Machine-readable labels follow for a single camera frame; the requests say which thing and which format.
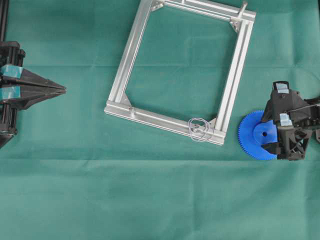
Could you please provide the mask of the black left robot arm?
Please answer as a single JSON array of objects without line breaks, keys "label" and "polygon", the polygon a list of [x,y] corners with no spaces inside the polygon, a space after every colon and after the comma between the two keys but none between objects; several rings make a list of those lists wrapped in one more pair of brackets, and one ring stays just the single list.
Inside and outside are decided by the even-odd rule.
[{"label": "black left robot arm", "polygon": [[23,67],[26,52],[17,41],[6,41],[9,1],[0,2],[0,143],[9,141],[19,111],[63,95],[67,88]]}]

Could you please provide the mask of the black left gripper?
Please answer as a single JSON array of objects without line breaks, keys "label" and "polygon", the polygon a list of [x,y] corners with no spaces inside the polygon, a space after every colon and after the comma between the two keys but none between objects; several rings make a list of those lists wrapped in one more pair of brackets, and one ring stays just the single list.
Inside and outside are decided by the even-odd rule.
[{"label": "black left gripper", "polygon": [[26,53],[16,41],[0,42],[0,133],[16,134],[18,110],[55,98],[67,89],[23,68]]}]

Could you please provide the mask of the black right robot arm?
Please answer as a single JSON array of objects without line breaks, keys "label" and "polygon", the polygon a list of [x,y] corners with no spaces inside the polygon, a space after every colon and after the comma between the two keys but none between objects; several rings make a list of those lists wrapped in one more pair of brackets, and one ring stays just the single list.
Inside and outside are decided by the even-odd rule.
[{"label": "black right robot arm", "polygon": [[313,133],[320,137],[320,98],[302,99],[296,92],[272,94],[261,121],[272,121],[277,135],[276,141],[261,145],[264,150],[279,160],[303,160]]}]

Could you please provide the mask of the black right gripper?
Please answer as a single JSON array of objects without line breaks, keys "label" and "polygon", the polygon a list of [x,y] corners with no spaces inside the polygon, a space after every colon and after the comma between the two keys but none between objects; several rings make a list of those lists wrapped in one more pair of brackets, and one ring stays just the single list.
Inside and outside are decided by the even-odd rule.
[{"label": "black right gripper", "polygon": [[316,133],[317,138],[320,137],[320,115],[312,115],[293,126],[280,126],[282,104],[280,99],[270,98],[267,101],[260,121],[266,123],[272,120],[277,124],[278,142],[266,143],[261,147],[270,154],[277,155],[278,160],[303,160],[313,133]]}]

